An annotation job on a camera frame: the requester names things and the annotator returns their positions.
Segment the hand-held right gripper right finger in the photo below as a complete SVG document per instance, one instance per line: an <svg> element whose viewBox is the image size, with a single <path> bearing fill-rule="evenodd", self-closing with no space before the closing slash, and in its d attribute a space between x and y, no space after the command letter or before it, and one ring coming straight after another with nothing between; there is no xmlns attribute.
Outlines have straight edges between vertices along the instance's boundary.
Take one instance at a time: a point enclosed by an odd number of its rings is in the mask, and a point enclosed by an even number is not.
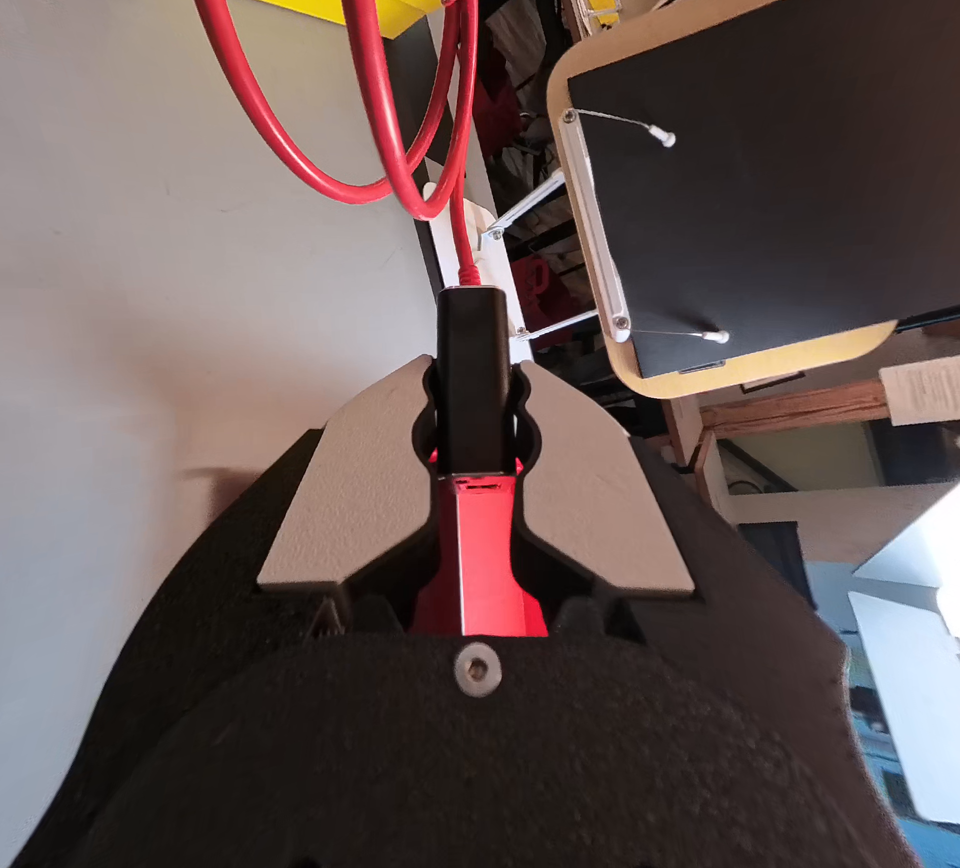
<svg viewBox="0 0 960 868"><path fill-rule="evenodd" d="M534 542L634 597L688 598L693 579L630 441L616 419L532 361L518 368L520 518Z"/></svg>

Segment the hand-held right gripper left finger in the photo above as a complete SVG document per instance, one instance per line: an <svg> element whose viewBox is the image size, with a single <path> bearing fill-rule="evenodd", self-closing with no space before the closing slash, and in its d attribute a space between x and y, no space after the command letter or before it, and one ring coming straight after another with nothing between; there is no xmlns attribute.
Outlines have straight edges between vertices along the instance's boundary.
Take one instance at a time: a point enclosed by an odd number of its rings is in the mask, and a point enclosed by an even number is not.
<svg viewBox="0 0 960 868"><path fill-rule="evenodd" d="M361 391L324 425L257 576L265 591L404 591L430 576L431 480L414 442L430 356Z"/></svg>

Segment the black ethernet splitter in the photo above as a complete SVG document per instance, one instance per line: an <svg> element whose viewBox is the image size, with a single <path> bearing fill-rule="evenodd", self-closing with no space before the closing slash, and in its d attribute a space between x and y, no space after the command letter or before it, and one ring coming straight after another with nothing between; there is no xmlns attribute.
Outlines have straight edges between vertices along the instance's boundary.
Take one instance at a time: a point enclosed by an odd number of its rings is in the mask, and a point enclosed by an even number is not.
<svg viewBox="0 0 960 868"><path fill-rule="evenodd" d="M496 286L451 286L438 297L438 473L447 478L515 473L509 317Z"/></svg>

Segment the metal support strut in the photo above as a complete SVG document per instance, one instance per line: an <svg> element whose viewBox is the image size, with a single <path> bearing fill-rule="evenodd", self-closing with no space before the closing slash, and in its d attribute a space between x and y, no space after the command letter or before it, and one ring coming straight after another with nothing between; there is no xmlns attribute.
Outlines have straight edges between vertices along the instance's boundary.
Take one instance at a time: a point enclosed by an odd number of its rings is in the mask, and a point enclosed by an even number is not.
<svg viewBox="0 0 960 868"><path fill-rule="evenodd" d="M498 240L505 231L519 221L524 215L534 211L540 205L554 200L567 190L567 179L561 167L557 167L543 182L515 203L505 214L498 216L496 221L486 227L481 233L481 239Z"/></svg>
<svg viewBox="0 0 960 868"><path fill-rule="evenodd" d="M538 330L534 330L532 332L526 330L525 328L518 329L511 336L510 339L515 342L526 342L526 341L536 340L546 335L554 334L554 333L563 331L565 329L568 329L572 326L579 325L581 323L596 319L598 317L598 314L599 314L598 310L593 309L593 310L580 312L562 321L555 322L553 324L547 325L546 327L543 327Z"/></svg>

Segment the red floor basket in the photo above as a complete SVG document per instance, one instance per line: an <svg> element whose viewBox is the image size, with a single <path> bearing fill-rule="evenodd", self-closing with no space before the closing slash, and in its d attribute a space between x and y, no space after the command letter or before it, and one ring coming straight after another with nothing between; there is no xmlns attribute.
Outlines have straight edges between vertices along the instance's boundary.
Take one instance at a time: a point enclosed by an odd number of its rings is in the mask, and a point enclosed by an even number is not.
<svg viewBox="0 0 960 868"><path fill-rule="evenodd" d="M510 266L528 331L545 329L580 311L577 300L545 259L528 255Z"/></svg>

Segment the white paper notice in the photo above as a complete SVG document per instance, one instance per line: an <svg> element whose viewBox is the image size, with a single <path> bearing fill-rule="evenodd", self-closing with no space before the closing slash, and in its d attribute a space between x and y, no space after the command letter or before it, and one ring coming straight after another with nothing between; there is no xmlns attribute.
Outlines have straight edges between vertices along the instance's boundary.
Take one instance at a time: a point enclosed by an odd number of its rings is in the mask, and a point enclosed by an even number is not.
<svg viewBox="0 0 960 868"><path fill-rule="evenodd" d="M959 420L959 357L882 368L889 419L895 427Z"/></svg>

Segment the wooden support post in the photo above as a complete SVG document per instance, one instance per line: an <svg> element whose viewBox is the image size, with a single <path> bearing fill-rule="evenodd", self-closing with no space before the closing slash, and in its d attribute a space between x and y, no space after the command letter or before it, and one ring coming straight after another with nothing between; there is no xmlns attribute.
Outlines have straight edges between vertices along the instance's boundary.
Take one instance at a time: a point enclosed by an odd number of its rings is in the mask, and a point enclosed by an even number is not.
<svg viewBox="0 0 960 868"><path fill-rule="evenodd" d="M701 410L703 428L712 431L718 439L889 418L890 408L880 379Z"/></svg>

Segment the white metal rail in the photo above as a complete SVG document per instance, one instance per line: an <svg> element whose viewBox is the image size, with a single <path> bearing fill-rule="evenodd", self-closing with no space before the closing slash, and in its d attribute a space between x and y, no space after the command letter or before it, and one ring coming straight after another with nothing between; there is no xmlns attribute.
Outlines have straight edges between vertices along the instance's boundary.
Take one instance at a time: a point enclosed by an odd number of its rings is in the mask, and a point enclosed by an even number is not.
<svg viewBox="0 0 960 868"><path fill-rule="evenodd" d="M623 344L631 337L630 314L608 245L580 114L575 108L567 108L558 121L560 161L577 223L586 272L590 277L594 304L605 336Z"/></svg>

